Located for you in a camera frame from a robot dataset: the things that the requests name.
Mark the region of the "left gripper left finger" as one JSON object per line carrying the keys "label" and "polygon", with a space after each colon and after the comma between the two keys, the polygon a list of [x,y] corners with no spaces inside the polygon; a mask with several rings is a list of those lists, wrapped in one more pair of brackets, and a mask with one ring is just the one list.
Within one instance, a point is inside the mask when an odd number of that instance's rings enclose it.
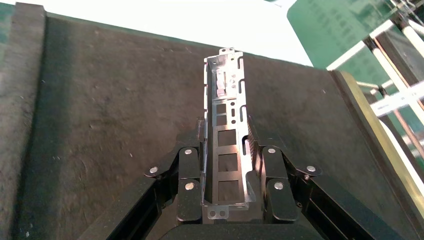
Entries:
{"label": "left gripper left finger", "polygon": [[144,240],[173,201],[177,223],[200,224],[204,125],[198,119],[193,130],[179,134],[173,149],[149,166],[79,239]]}

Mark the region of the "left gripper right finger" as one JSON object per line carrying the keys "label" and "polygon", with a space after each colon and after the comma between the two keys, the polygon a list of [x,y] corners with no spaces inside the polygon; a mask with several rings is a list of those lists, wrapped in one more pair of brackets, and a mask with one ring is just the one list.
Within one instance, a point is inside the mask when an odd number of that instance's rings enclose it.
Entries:
{"label": "left gripper right finger", "polygon": [[280,136],[248,117],[255,170],[262,183],[265,213],[289,239],[399,240],[401,235],[343,188],[323,169],[291,160]]}

